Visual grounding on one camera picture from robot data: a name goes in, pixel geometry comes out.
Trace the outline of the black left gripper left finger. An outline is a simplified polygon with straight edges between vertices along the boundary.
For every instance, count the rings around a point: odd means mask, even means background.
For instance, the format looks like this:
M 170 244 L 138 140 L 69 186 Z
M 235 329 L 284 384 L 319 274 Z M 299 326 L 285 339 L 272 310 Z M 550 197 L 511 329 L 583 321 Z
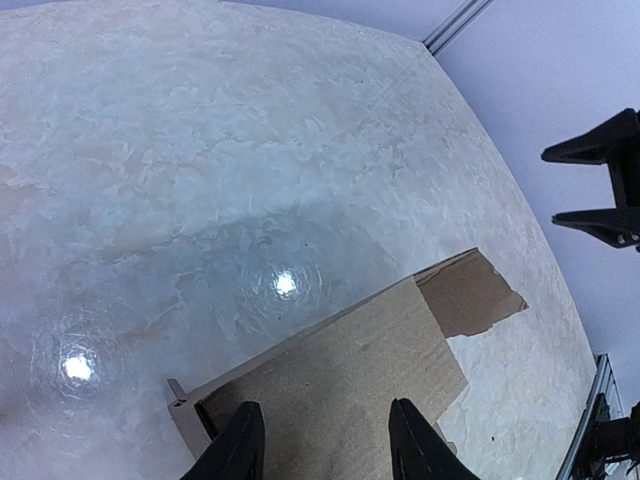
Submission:
M 244 401 L 181 480 L 264 477 L 265 425 L 260 405 Z

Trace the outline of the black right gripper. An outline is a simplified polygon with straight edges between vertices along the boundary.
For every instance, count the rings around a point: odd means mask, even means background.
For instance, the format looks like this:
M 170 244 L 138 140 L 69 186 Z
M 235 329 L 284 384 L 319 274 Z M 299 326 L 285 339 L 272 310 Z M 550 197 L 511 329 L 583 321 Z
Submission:
M 548 163 L 607 163 L 615 208 L 558 213 L 554 225 L 579 230 L 616 248 L 639 250 L 639 113 L 622 110 L 587 133 L 546 148 Z

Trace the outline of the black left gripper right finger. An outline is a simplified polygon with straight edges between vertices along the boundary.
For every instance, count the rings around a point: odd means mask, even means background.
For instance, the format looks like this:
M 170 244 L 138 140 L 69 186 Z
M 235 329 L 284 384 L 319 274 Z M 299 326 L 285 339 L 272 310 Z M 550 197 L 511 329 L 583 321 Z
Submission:
M 388 430 L 395 480 L 478 480 L 409 399 L 392 401 Z

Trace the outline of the brown cardboard paper box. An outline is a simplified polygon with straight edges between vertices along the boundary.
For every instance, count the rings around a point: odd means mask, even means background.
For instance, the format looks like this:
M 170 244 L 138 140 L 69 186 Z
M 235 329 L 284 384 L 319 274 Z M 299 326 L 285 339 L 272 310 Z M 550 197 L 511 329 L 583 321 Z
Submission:
M 394 479 L 392 401 L 409 399 L 434 428 L 467 385 L 449 339 L 485 332 L 526 306 L 471 249 L 191 392 L 171 380 L 169 410 L 195 462 L 253 401 L 265 425 L 262 479 Z

